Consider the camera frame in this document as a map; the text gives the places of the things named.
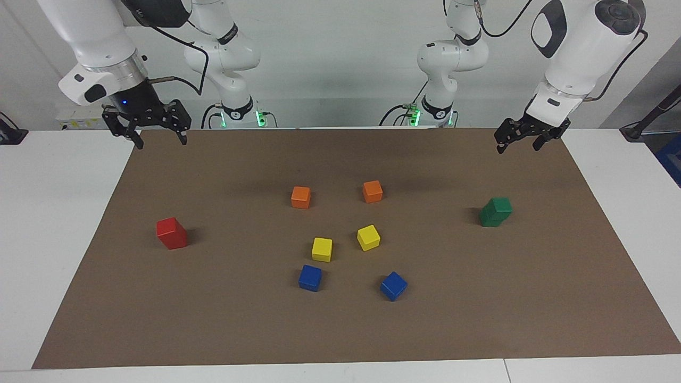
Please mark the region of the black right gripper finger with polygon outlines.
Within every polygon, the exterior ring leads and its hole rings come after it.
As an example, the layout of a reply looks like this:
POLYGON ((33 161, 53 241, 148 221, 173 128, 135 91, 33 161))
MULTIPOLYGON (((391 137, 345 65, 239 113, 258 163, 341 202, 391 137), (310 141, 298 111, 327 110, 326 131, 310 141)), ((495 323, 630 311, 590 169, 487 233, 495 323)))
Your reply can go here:
POLYGON ((114 137, 123 137, 128 141, 131 141, 135 148, 143 149, 144 141, 136 131, 136 124, 129 123, 129 119, 126 116, 121 116, 121 113, 114 106, 102 106, 102 119, 106 124, 107 128, 114 137))
POLYGON ((190 117, 180 100, 174 99, 167 104, 161 105, 161 128, 173 131, 183 146, 187 145, 187 131, 190 130, 191 125, 192 117, 190 117))

